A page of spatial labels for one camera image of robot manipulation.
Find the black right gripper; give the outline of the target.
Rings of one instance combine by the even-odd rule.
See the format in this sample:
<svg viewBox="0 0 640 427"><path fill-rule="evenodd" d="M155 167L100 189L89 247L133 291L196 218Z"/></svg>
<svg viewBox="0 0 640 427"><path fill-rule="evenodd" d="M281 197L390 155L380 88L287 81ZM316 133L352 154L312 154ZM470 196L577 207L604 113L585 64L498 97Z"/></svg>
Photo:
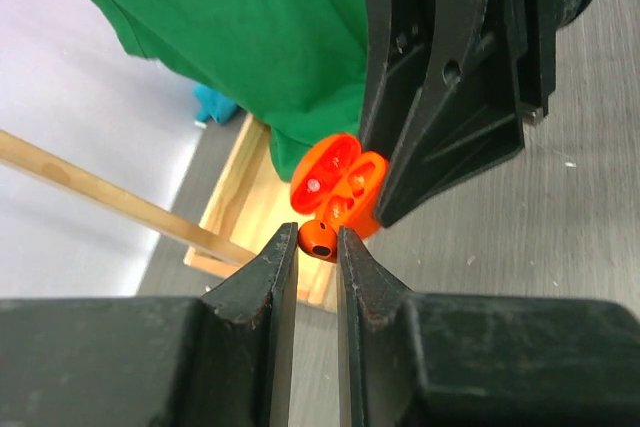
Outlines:
<svg viewBox="0 0 640 427"><path fill-rule="evenodd" d="M359 139L393 152L376 217L390 227L512 158L556 88L555 0L365 0Z"/></svg>

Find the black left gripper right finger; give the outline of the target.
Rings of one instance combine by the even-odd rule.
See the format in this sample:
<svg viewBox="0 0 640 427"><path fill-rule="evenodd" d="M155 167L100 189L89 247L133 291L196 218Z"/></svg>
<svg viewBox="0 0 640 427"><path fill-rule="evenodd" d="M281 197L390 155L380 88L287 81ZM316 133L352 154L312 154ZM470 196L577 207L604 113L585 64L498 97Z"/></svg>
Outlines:
<svg viewBox="0 0 640 427"><path fill-rule="evenodd" d="M635 426L639 322L588 299L420 293L338 236L344 426Z"/></svg>

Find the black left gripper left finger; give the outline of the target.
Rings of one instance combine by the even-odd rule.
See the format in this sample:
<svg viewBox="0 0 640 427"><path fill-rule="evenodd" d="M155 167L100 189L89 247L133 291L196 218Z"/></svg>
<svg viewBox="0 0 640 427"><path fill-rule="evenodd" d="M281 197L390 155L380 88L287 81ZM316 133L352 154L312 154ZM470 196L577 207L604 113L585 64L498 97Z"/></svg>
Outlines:
<svg viewBox="0 0 640 427"><path fill-rule="evenodd" d="M5 426L284 426L297 227L198 297L5 300Z"/></svg>

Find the orange earbud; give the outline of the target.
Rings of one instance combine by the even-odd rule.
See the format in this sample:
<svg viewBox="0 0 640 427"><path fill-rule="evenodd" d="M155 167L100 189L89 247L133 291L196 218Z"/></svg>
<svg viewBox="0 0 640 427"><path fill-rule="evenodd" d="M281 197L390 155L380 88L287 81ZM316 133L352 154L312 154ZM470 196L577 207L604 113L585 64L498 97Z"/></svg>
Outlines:
<svg viewBox="0 0 640 427"><path fill-rule="evenodd" d="M298 246L307 255L335 263L337 260L336 231L321 220L309 220L298 231Z"/></svg>

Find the orange earbud charging case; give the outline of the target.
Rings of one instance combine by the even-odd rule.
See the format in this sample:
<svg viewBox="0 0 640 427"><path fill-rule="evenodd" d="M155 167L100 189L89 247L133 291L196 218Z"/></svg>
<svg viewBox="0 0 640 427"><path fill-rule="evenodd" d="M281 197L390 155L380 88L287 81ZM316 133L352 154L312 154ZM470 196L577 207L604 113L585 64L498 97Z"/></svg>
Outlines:
<svg viewBox="0 0 640 427"><path fill-rule="evenodd" d="M355 136L333 134L315 144L296 167L290 183L291 207L366 239L380 229L374 209L387 170L388 161L365 151Z"/></svg>

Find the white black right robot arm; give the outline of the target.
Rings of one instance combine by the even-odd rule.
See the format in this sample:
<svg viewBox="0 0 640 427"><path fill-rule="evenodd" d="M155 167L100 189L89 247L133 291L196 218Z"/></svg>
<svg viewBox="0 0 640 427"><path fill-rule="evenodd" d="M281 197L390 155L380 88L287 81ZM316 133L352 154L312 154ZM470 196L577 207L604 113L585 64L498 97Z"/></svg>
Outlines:
<svg viewBox="0 0 640 427"><path fill-rule="evenodd" d="M556 34L592 0L365 0L359 137L389 169L374 215L391 226L515 157L556 85Z"/></svg>

